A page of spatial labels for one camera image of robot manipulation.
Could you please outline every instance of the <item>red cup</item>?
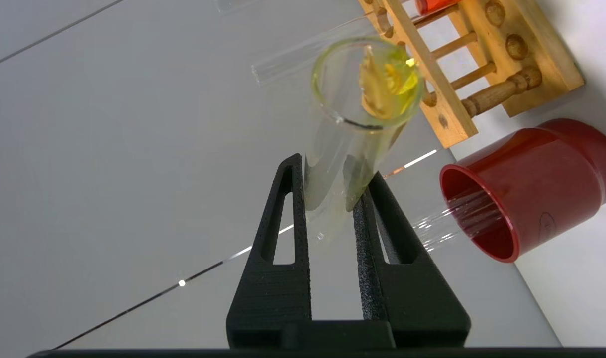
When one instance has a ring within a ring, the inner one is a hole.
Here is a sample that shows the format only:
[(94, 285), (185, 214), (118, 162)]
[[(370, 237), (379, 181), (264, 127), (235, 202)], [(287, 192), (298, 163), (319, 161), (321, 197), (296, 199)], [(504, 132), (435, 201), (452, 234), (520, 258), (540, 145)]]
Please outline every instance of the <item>red cup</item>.
[(472, 241), (488, 256), (512, 263), (606, 203), (606, 136), (571, 119), (520, 129), (444, 166), (440, 188), (447, 201), (474, 191), (491, 198), (502, 217)]

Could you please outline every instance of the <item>white table surface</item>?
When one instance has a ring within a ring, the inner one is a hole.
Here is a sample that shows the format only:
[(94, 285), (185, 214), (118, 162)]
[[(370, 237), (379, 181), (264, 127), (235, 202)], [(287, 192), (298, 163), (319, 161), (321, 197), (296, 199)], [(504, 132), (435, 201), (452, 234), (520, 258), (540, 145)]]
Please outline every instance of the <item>white table surface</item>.
[[(214, 1), (125, 0), (0, 63), (0, 358), (59, 345), (251, 245), (274, 170), (304, 149), (309, 72), (258, 88), (249, 65), (361, 12), (353, 0), (224, 16)], [(417, 116), (381, 170), (433, 149)], [(408, 216), (442, 204), (451, 161), (439, 150), (390, 181)], [(313, 252), (318, 319), (359, 318), (344, 234)], [(513, 265), (462, 241), (433, 258), (472, 317), (468, 345), (558, 345)], [(225, 347), (243, 263), (68, 348)]]

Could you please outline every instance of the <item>test tube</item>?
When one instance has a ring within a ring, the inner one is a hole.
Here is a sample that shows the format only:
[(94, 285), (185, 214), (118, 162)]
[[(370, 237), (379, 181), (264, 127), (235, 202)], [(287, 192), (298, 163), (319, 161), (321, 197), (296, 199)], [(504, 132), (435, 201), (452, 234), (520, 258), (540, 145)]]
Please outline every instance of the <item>test tube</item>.
[[(365, 105), (361, 78), (365, 51), (393, 54), (392, 58), (399, 62), (397, 66), (406, 66), (402, 75), (417, 81), (403, 92), (402, 103), (406, 107), (396, 116), (381, 119)], [(312, 237), (323, 240), (342, 226), (401, 130), (416, 113), (422, 81), (418, 80), (416, 66), (408, 63), (411, 61), (404, 48), (379, 38), (339, 41), (317, 59), (312, 71), (313, 130), (303, 173), (308, 234)]]

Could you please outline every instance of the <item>wooden test tube rack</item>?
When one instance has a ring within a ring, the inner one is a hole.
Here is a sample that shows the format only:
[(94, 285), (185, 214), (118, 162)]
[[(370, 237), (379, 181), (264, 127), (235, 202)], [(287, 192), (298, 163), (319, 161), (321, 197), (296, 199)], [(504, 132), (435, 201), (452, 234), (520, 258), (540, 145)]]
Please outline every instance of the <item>wooden test tube rack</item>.
[[(472, 118), (499, 104), (515, 116), (584, 84), (535, 0), (463, 0), (415, 23), (400, 0), (358, 1), (381, 38), (406, 45), (433, 86), (421, 109), (445, 148), (477, 134)], [(445, 16), (460, 38), (431, 51), (418, 29)], [(462, 47), (478, 68), (450, 82), (437, 60)], [(482, 77), (489, 88), (460, 100), (456, 90)]]

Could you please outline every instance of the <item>glass tube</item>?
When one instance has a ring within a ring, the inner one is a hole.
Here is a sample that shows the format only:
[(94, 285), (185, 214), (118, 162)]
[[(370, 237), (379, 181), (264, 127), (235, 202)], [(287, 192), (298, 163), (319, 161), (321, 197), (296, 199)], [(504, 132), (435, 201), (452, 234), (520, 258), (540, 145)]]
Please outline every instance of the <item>glass tube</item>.
[(255, 75), (257, 84), (260, 87), (264, 86), (311, 66), (329, 45), (355, 36), (376, 36), (376, 30), (366, 16), (351, 20), (253, 64), (252, 73)]
[(216, 0), (216, 4), (219, 13), (226, 15), (259, 1), (261, 0)]
[(339, 41), (317, 59), (303, 180), (310, 237), (340, 229), (415, 114), (423, 81), (414, 64), (404, 47), (378, 38)]

